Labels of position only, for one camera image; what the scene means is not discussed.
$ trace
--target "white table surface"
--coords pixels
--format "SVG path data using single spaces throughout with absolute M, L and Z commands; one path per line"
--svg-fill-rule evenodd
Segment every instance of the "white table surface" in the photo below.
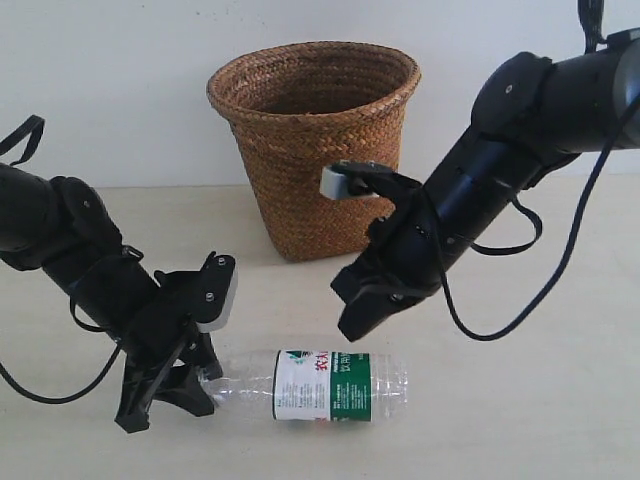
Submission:
M 516 257 L 467 253 L 451 273 L 463 319 L 493 331 L 543 285 L 564 248 L 584 178 L 549 178 L 522 196 L 545 220 Z M 197 269 L 210 250 L 236 256 L 231 320 L 220 356 L 253 348 L 390 352 L 409 365 L 406 414 L 358 428 L 292 429 L 154 403 L 151 428 L 114 422 L 123 356 L 92 394 L 33 403 L 0 382 L 0 478 L 13 479 L 637 479 L 640 478 L 640 178 L 604 177 L 563 280 L 512 335 L 468 340 L 442 294 L 355 345 L 336 328 L 329 288 L 353 256 L 287 264 L 245 187 L 103 190 L 126 241 L 154 269 Z M 507 210 L 485 244 L 530 238 Z M 41 272 L 0 268 L 0 358 L 26 387 L 66 395 L 94 378 L 112 349 L 75 326 L 68 300 Z

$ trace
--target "woven basket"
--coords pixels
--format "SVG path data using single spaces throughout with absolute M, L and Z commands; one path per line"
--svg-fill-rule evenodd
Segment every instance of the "woven basket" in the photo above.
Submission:
M 404 53 L 378 45 L 309 42 L 243 55 L 207 83 L 236 139 L 279 254 L 307 261 L 366 247 L 386 199 L 331 201 L 322 168 L 348 159 L 397 170 L 405 106 L 421 78 Z

